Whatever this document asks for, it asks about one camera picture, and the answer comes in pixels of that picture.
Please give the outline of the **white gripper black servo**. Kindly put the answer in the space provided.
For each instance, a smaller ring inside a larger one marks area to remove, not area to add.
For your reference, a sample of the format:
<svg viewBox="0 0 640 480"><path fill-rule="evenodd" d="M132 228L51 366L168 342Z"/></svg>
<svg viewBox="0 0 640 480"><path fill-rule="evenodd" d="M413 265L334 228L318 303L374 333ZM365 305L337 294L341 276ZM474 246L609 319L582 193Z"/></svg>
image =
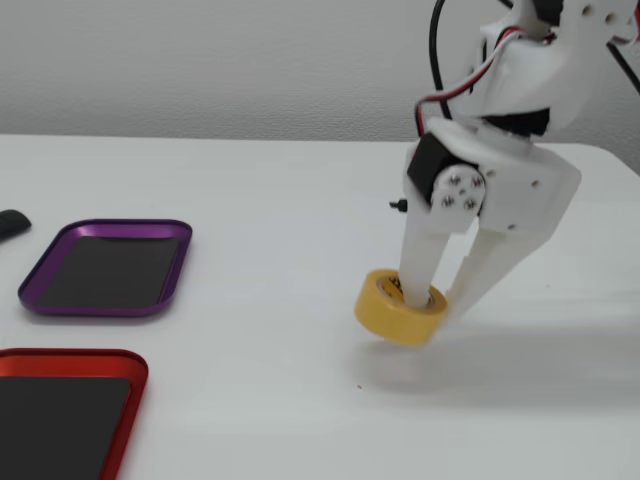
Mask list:
<svg viewBox="0 0 640 480"><path fill-rule="evenodd" d="M408 156L408 201L399 280L407 305L426 305L453 234L478 231L446 292L446 320L459 320L550 239L581 173L532 141L496 128L431 119Z"/></svg>

